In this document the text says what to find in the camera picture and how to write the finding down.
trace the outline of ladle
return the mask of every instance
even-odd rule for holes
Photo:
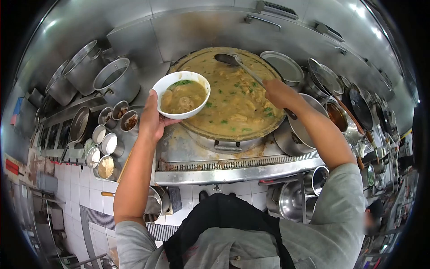
[[[258,84],[260,84],[265,89],[263,80],[256,73],[252,72],[248,67],[246,67],[246,65],[242,63],[242,59],[240,58],[239,55],[235,53],[232,53],[232,54],[218,53],[215,55],[215,60],[217,60],[218,62],[229,64],[231,66],[242,67],[248,74],[251,75],[253,79],[255,79],[255,81],[258,82]],[[291,117],[291,119],[297,120],[297,116],[291,110],[286,108],[284,108],[284,110]]]

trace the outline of white tile floor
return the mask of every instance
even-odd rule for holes
[[[67,246],[79,261],[88,259],[83,240],[79,205],[83,205],[105,214],[114,215],[114,198],[101,195],[101,191],[115,192],[118,183],[96,179],[88,167],[83,169],[70,165],[55,165],[55,176],[58,179],[57,196],[66,202],[62,205],[64,212],[64,228],[67,234]],[[235,193],[238,198],[247,201],[260,210],[266,208],[267,187],[258,186],[257,181],[239,182],[218,185],[224,194]],[[206,190],[209,195],[216,193],[215,185],[181,186],[182,210],[170,216],[162,216],[155,223],[179,226],[189,212],[199,203],[199,192]],[[96,255],[109,253],[116,247],[115,231],[90,223],[91,240]]]

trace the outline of hand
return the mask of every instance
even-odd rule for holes
[[[164,127],[181,121],[165,118],[158,113],[157,107],[157,92],[150,90],[145,108],[140,115],[139,137],[149,139],[154,144],[163,136]]]
[[[294,108],[303,101],[303,98],[290,86],[278,79],[263,80],[266,88],[266,98],[277,108],[288,108],[294,112]]]

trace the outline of black apron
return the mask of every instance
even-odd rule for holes
[[[237,197],[215,193],[195,206],[174,235],[163,242],[170,269],[184,267],[182,255],[196,243],[201,233],[211,227],[267,232],[275,237],[282,269],[295,268],[282,244],[279,218],[269,216]]]

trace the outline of green herb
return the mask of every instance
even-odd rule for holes
[[[184,79],[184,80],[180,80],[178,82],[175,82],[173,85],[180,86],[180,85],[185,85],[185,84],[189,84],[189,83],[192,83],[192,82],[193,82],[192,80],[186,80],[186,79]]]

